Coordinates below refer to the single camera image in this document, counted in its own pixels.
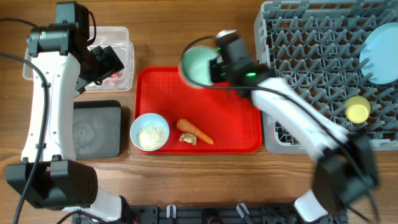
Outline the red snack wrapper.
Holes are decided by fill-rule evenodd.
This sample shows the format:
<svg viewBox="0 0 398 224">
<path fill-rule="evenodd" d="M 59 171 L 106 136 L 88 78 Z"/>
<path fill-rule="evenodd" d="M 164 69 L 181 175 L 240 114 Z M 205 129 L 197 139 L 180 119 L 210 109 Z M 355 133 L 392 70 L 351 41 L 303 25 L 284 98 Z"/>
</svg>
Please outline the red snack wrapper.
<svg viewBox="0 0 398 224">
<path fill-rule="evenodd" d="M 106 84 L 115 86 L 118 84 L 118 80 L 119 80 L 119 73 L 116 72 L 106 79 Z"/>
</svg>

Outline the mint green bowl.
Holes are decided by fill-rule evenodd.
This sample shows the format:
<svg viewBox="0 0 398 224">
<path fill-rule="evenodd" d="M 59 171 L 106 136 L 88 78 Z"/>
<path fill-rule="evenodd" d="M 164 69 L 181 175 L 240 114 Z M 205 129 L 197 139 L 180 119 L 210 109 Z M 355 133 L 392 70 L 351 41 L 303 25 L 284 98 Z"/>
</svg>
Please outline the mint green bowl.
<svg viewBox="0 0 398 224">
<path fill-rule="evenodd" d="M 212 86 L 210 60 L 217 56 L 214 49 L 204 45 L 188 49 L 178 65 L 181 79 L 192 88 L 202 88 L 197 83 Z"/>
</svg>

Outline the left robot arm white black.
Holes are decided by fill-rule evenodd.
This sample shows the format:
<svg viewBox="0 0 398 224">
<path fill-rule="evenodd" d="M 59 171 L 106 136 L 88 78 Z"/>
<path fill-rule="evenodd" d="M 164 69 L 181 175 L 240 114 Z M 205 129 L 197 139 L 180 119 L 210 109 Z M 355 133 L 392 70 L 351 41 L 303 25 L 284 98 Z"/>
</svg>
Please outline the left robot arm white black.
<svg viewBox="0 0 398 224">
<path fill-rule="evenodd" d="M 26 61 L 34 72 L 29 135 L 20 163 L 6 167 L 6 180 L 20 203 L 124 223 L 126 200 L 98 185 L 96 171 L 76 161 L 73 146 L 75 97 L 124 67 L 111 47 L 93 46 L 95 26 L 93 13 L 75 1 L 57 4 L 53 24 L 33 26 Z"/>
</svg>

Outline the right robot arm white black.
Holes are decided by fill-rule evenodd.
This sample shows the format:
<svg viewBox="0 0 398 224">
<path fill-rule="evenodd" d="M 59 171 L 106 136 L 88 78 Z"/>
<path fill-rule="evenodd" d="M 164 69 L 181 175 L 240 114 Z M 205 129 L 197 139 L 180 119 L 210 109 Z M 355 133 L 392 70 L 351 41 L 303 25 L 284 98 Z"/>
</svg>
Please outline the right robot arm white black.
<svg viewBox="0 0 398 224">
<path fill-rule="evenodd" d="M 369 136 L 330 121 L 273 70 L 257 64 L 237 31 L 222 30 L 215 36 L 215 44 L 230 88 L 285 127 L 316 164 L 311 189 L 294 202 L 301 218 L 313 222 L 337 215 L 367 197 L 379 222 L 373 194 L 379 179 Z"/>
</svg>

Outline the yellow plastic cup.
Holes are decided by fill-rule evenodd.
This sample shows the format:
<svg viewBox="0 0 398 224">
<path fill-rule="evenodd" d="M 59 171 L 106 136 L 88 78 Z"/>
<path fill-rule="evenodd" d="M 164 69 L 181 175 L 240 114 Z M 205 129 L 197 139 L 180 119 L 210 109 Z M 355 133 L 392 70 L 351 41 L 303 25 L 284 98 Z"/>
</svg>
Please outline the yellow plastic cup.
<svg viewBox="0 0 398 224">
<path fill-rule="evenodd" d="M 370 102 L 362 96 L 353 96 L 345 101 L 345 116 L 355 124 L 365 122 L 370 115 Z"/>
</svg>

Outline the light blue plate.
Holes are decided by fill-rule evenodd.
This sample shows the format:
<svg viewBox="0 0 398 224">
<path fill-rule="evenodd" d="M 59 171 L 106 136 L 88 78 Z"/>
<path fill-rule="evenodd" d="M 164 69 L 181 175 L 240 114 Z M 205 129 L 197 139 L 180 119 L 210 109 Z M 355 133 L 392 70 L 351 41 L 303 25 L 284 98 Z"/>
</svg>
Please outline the light blue plate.
<svg viewBox="0 0 398 224">
<path fill-rule="evenodd" d="M 372 73 L 369 81 L 377 85 L 397 80 L 397 23 L 384 24 L 372 31 L 364 41 L 359 61 L 363 75 Z"/>
</svg>

